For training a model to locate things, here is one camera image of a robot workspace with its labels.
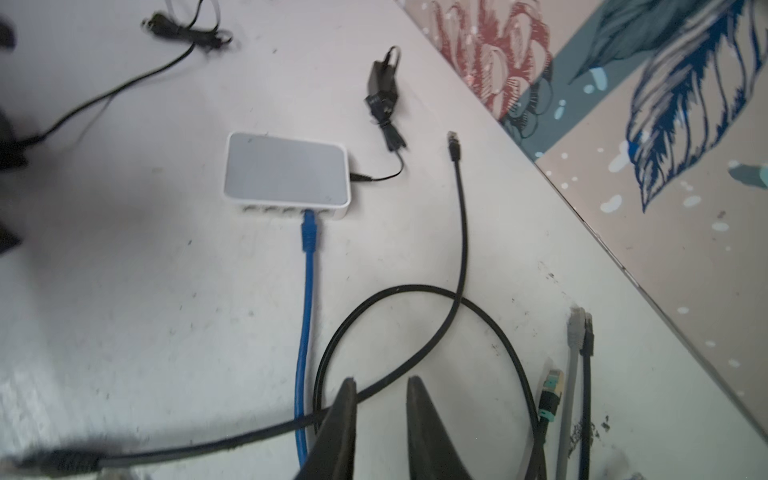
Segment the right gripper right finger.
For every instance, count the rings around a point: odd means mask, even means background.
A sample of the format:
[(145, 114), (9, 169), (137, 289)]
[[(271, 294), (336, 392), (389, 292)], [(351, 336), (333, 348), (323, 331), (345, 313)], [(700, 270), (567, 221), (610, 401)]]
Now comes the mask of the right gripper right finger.
[(407, 437), (411, 479), (465, 479), (471, 476), (418, 376), (408, 379)]

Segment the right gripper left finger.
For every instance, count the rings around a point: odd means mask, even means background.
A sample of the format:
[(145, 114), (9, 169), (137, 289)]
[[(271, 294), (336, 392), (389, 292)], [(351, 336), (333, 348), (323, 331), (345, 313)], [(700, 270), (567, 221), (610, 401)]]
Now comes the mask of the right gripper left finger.
[(296, 479), (349, 480), (354, 474), (357, 387), (346, 378)]

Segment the black power adapter with cable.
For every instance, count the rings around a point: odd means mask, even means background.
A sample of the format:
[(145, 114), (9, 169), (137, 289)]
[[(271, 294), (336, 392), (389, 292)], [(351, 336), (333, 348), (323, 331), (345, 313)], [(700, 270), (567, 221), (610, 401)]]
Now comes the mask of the black power adapter with cable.
[(350, 181), (353, 183), (376, 183), (391, 180), (399, 176), (405, 169), (401, 151), (407, 148), (407, 143), (392, 123), (395, 107), (399, 100), (396, 73), (401, 57), (401, 48), (394, 45), (388, 49), (382, 60), (373, 62), (367, 82), (368, 95), (365, 97), (365, 103), (375, 124), (381, 130), (387, 150), (393, 153), (399, 161), (399, 170), (383, 177), (351, 173)]

